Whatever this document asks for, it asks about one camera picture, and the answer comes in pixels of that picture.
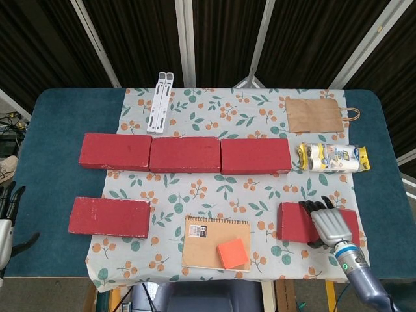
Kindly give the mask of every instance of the notebook spiral binding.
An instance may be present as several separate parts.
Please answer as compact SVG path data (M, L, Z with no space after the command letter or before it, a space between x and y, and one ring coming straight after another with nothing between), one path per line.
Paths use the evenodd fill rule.
M211 219L211 218L204 218L202 216L188 216L187 220L201 221L201 222L227 223L227 224L249 224L249 221L230 220L230 219Z

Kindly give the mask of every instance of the paper bag handle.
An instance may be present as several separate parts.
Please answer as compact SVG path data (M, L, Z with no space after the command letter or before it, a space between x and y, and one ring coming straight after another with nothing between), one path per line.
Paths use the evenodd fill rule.
M352 111L352 112L356 112L357 114L354 117L351 118L343 118L344 122L353 122L354 120L357 120L360 116L361 116L361 112L359 111L359 109L356 109L355 107L345 107L343 109L339 109L341 112L343 111Z

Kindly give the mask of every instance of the black curtain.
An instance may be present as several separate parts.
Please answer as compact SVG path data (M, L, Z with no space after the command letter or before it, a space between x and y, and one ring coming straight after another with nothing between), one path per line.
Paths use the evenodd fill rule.
M396 156L416 148L416 2L403 13L346 88L380 98ZM400 170L416 177L416 166Z
M154 88L159 72L183 86L174 0L84 0L123 87Z
M235 86L248 76L265 0L193 0L196 85Z
M398 167L400 172L407 174L408 176L416 178L416 159L403 164L402 166Z
M111 87L69 0L0 2L0 88L24 109L48 88Z
M388 0L277 0L255 76L267 88L327 88Z

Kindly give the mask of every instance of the brown paper bag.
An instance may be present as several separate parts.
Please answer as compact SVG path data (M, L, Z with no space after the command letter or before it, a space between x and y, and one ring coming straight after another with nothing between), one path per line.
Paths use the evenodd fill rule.
M287 99L286 113L289 131L295 132L343 132L343 121L359 118L356 108L339 108L334 99ZM341 111L354 111L352 118L341 118Z

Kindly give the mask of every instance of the white label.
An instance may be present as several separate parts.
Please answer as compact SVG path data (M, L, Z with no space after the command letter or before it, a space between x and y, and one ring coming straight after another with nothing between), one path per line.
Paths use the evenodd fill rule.
M201 233L201 226L189 226L189 236L191 237L199 237Z

